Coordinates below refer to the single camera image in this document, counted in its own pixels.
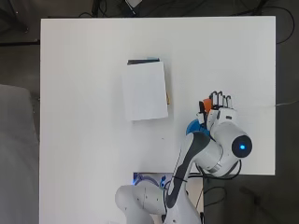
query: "white paper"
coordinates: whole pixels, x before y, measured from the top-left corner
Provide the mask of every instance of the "white paper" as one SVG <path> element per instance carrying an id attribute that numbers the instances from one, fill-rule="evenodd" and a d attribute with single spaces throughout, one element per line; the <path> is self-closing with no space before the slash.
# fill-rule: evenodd
<path id="1" fill-rule="evenodd" d="M 127 65 L 122 89 L 128 120 L 168 117 L 162 62 Z"/>

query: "orange part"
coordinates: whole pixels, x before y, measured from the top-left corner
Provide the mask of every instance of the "orange part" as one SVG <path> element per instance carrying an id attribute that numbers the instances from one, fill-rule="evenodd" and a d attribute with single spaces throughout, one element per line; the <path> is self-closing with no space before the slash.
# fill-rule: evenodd
<path id="1" fill-rule="evenodd" d="M 208 113 L 212 109 L 212 100 L 208 98 L 205 99 L 204 106 L 205 106 L 205 111 Z"/>

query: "white table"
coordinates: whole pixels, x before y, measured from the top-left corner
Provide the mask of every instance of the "white table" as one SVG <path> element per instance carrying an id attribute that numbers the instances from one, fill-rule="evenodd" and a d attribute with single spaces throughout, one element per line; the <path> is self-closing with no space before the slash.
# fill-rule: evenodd
<path id="1" fill-rule="evenodd" d="M 124 223 L 132 172 L 173 172 L 198 101 L 233 96 L 253 142 L 241 174 L 275 174 L 274 17 L 42 20 L 40 223 Z M 159 57 L 167 119 L 128 122 L 121 72 Z"/>

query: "floor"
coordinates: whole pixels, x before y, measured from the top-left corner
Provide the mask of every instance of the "floor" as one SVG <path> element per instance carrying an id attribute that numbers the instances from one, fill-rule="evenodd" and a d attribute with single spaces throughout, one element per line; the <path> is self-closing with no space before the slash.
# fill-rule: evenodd
<path id="1" fill-rule="evenodd" d="M 0 0 L 0 7 L 7 8 L 7 0 Z M 28 24 L 29 32 L 22 34 L 9 31 L 0 34 L 0 43 L 14 41 L 35 41 L 39 39 L 40 19 L 52 17 L 76 17 L 83 11 L 91 12 L 92 1 L 22 0 L 12 1 L 18 9 L 18 16 Z M 107 15 L 118 15 L 121 0 L 107 1 Z M 137 10 L 140 17 L 178 16 L 227 16 L 252 8 L 258 0 L 210 0 L 200 7 L 197 0 L 173 2 L 144 0 Z M 295 0 L 272 0 L 269 6 L 288 8 L 299 24 L 299 2 Z M 264 15 L 277 16 L 277 39 L 283 39 L 292 28 L 287 13 L 278 9 L 266 9 Z M 299 99 L 299 38 L 295 30 L 292 38 L 277 45 L 277 103 Z M 39 133 L 39 46 L 0 48 L 0 83 L 28 89 L 35 107 L 36 131 Z M 223 203 L 206 209 L 206 223 L 296 223 L 299 209 L 299 120 L 296 117 L 299 104 L 277 107 L 277 174 L 275 176 L 241 175 L 231 181 L 210 181 L 206 188 L 224 186 L 227 197 Z M 260 200 L 258 206 L 252 196 L 240 191 L 241 187 L 253 190 Z M 205 195 L 207 203 L 218 200 L 222 192 Z"/>

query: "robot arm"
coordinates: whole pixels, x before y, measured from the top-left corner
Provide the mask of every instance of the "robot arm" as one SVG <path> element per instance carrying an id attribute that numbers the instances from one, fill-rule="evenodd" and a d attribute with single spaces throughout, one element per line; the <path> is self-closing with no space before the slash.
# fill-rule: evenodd
<path id="1" fill-rule="evenodd" d="M 200 123 L 205 121 L 204 127 L 209 130 L 210 135 L 204 132 L 187 134 L 166 193 L 165 204 L 164 193 L 157 187 L 151 190 L 140 189 L 138 186 L 119 188 L 116 204 L 126 215 L 127 224 L 151 224 L 153 221 L 149 214 L 166 214 L 164 224 L 201 223 L 201 218 L 186 193 L 192 165 L 196 163 L 214 176 L 223 176 L 229 174 L 239 160 L 250 154 L 252 143 L 237 126 L 231 97 L 225 98 L 222 92 L 216 93 L 215 103 L 213 93 L 210 96 L 212 109 L 208 111 L 208 116 L 206 117 L 205 111 L 201 111 L 202 117 L 199 117 Z M 142 195 L 147 200 L 140 200 Z"/>

